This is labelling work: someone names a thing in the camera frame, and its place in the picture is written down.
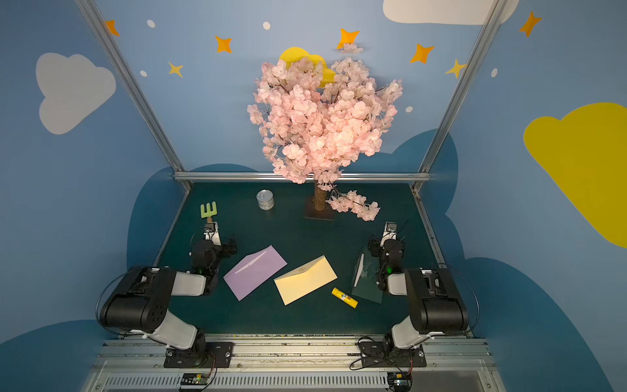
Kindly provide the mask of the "yellow glue stick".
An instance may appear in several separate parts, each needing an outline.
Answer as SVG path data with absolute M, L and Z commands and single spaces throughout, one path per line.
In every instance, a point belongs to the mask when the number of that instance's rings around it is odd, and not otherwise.
M 358 306 L 357 300 L 355 300 L 353 297 L 350 297 L 349 295 L 342 292 L 340 289 L 336 287 L 332 289 L 331 294 L 353 309 L 356 309 Z

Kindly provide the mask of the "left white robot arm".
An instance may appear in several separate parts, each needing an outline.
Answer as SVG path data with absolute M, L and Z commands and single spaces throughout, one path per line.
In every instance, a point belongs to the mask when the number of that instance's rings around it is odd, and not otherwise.
M 199 330 L 174 315 L 170 301 L 212 294 L 221 261 L 237 251 L 234 238 L 222 245 L 205 238 L 192 246 L 189 272 L 169 267 L 129 269 L 104 304 L 96 306 L 96 319 L 103 328 L 140 334 L 175 351 L 194 350 L 203 345 Z

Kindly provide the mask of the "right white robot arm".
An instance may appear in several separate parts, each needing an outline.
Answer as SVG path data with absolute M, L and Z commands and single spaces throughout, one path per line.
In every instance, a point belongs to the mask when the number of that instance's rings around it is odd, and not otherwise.
M 408 316 L 383 341 L 385 354 L 411 352 L 434 336 L 457 336 L 469 327 L 468 311 L 450 269 L 404 269 L 405 243 L 370 238 L 367 249 L 378 259 L 377 288 L 408 299 Z

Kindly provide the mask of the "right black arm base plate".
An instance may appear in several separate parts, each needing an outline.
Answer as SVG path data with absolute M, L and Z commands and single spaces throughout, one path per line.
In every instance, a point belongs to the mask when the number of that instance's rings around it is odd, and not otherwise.
M 362 368 L 425 368 L 426 354 L 422 346 L 398 349 L 392 343 L 362 340 L 357 342 Z

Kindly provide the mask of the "purple envelope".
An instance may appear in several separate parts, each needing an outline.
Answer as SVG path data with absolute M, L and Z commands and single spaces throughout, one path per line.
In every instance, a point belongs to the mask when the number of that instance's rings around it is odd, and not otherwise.
M 237 300 L 241 301 L 286 265 L 278 251 L 268 246 L 245 256 L 224 279 Z

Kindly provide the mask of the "cream yellow envelope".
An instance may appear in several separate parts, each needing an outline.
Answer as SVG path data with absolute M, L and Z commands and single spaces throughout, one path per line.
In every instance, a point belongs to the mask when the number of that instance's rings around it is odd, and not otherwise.
M 310 294 L 337 279 L 325 256 L 320 256 L 276 279 L 274 283 L 284 305 Z

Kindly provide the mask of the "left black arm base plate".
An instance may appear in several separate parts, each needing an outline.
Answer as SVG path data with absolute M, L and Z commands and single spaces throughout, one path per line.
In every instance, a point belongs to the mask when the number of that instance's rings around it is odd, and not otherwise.
M 233 358 L 234 343 L 210 341 L 188 350 L 167 349 L 165 368 L 228 368 Z

